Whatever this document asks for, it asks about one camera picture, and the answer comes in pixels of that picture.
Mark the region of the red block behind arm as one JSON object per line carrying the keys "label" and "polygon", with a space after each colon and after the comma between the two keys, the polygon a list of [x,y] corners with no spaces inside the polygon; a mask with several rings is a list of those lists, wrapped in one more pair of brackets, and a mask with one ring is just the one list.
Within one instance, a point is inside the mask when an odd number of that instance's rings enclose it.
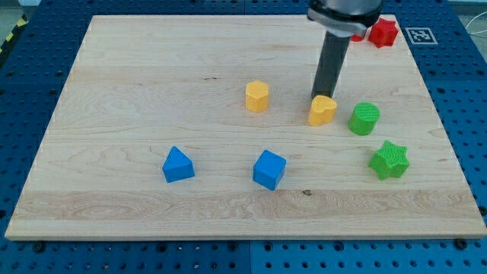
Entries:
{"label": "red block behind arm", "polygon": [[361,42],[365,39],[366,33],[363,34],[354,34],[351,36],[351,41],[352,42]]}

